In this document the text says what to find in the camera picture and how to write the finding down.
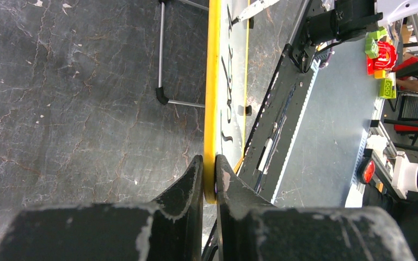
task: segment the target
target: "black cable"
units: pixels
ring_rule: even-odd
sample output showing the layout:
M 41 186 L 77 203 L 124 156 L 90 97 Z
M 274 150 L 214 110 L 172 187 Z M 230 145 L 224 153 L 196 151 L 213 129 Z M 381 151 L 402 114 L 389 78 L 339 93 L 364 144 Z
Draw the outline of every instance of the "black cable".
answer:
M 308 73 L 308 71 L 309 71 L 309 70 L 310 70 L 310 68 L 311 68 L 311 65 L 313 64 L 314 59 L 315 59 L 318 55 L 322 54 L 324 51 L 327 51 L 328 49 L 333 48 L 334 46 L 337 46 L 337 45 L 339 45 L 339 44 L 341 44 L 341 43 L 343 43 L 343 42 L 335 42 L 335 43 L 331 43 L 330 45 L 326 46 L 325 48 L 323 48 L 323 49 L 321 49 L 321 50 L 319 50 L 319 51 L 315 52 L 315 53 L 314 53 L 314 55 L 311 57 L 311 59 L 310 59 L 310 60 L 311 60 L 311 61 L 310 61 L 310 65 L 308 66 L 308 68 L 307 68 L 306 70 L 303 70 L 302 59 L 303 59 L 304 57 L 302 56 L 302 58 L 301 58 L 301 59 L 299 59 L 299 62 L 300 62 L 300 67 L 299 67 L 300 72 L 301 72 L 301 73 Z

